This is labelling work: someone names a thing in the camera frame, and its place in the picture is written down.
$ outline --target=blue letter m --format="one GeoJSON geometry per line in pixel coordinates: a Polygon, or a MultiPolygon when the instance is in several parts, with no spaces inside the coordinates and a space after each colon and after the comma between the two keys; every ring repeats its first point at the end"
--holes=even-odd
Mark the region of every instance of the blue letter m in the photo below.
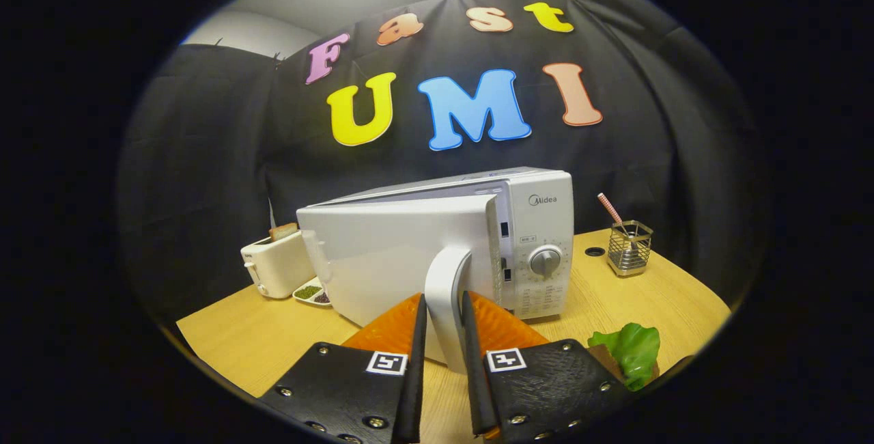
{"type": "Polygon", "coordinates": [[[491,139],[523,139],[531,135],[531,126],[522,120],[513,92],[515,77],[512,70],[484,72],[474,98],[449,77],[431,78],[419,83],[419,92],[427,95],[431,102],[431,117],[434,120],[434,138],[428,142],[429,148],[447,150],[462,144],[462,136],[453,130],[453,118],[471,140],[480,141],[490,112],[491,139]]]}

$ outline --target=toast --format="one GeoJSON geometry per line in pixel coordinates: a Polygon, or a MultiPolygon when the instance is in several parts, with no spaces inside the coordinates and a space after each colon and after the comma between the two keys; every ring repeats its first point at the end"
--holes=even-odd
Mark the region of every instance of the toast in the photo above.
{"type": "Polygon", "coordinates": [[[270,230],[270,241],[276,242],[282,238],[287,238],[294,234],[294,232],[297,232],[297,223],[295,222],[274,227],[270,230]]]}

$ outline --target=microwave door handle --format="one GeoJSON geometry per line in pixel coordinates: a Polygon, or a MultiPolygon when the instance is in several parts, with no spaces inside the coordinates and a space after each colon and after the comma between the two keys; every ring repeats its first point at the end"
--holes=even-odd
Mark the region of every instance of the microwave door handle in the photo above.
{"type": "Polygon", "coordinates": [[[467,373],[462,352],[460,284],[470,271],[470,250],[443,248],[434,257],[425,276],[425,303],[440,342],[443,357],[452,372],[467,373]]]}

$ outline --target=foam letter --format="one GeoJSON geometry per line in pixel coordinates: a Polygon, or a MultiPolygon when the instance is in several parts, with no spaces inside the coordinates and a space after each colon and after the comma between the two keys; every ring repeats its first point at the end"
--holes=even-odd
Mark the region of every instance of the foam letter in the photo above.
{"type": "Polygon", "coordinates": [[[491,112],[489,136],[494,140],[523,139],[531,135],[531,126],[522,120],[511,70],[488,70],[480,77],[477,95],[468,95],[449,77],[437,77],[419,83],[419,92],[431,102],[434,138],[431,150],[447,150],[462,144],[462,136],[453,130],[452,119],[474,142],[483,138],[486,117],[491,112]]]}
{"type": "Polygon", "coordinates": [[[340,56],[340,45],[348,40],[349,34],[342,33],[340,36],[309,50],[309,55],[312,56],[313,62],[309,67],[308,85],[325,77],[326,74],[330,74],[331,67],[328,67],[328,61],[337,61],[338,56],[340,56]]]}
{"type": "Polygon", "coordinates": [[[356,124],[352,113],[352,97],[358,87],[350,85],[328,96],[330,127],[334,139],[343,145],[366,144],[378,139],[391,125],[391,81],[395,74],[387,72],[372,77],[365,83],[373,91],[373,120],[368,124],[356,124]]]}
{"type": "Polygon", "coordinates": [[[493,6],[468,8],[467,14],[471,26],[477,31],[505,33],[513,28],[513,23],[504,17],[506,14],[493,6]]]}
{"type": "Polygon", "coordinates": [[[422,30],[425,24],[419,22],[416,14],[402,14],[392,18],[380,27],[380,37],[377,38],[377,44],[387,46],[400,38],[412,36],[422,30]]]}
{"type": "Polygon", "coordinates": [[[574,30],[574,26],[567,22],[562,22],[558,17],[556,17],[556,14],[565,15],[560,8],[551,8],[549,5],[544,4],[544,2],[537,2],[536,4],[524,6],[524,9],[528,12],[534,12],[534,17],[537,18],[537,22],[550,31],[570,33],[574,30]]]}
{"type": "Polygon", "coordinates": [[[586,93],[586,87],[580,79],[583,68],[575,64],[549,64],[544,72],[550,74],[559,86],[561,98],[565,99],[565,116],[562,120],[570,126],[586,126],[600,123],[603,119],[600,111],[593,108],[592,101],[586,93]]]}

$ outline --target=midea logo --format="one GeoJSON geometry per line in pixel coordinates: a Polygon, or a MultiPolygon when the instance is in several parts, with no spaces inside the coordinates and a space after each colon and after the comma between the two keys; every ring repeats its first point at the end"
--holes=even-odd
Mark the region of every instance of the midea logo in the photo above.
{"type": "Polygon", "coordinates": [[[557,202],[558,199],[555,196],[540,196],[540,195],[531,195],[528,197],[528,205],[536,206],[540,204],[551,204],[552,202],[557,202]]]}

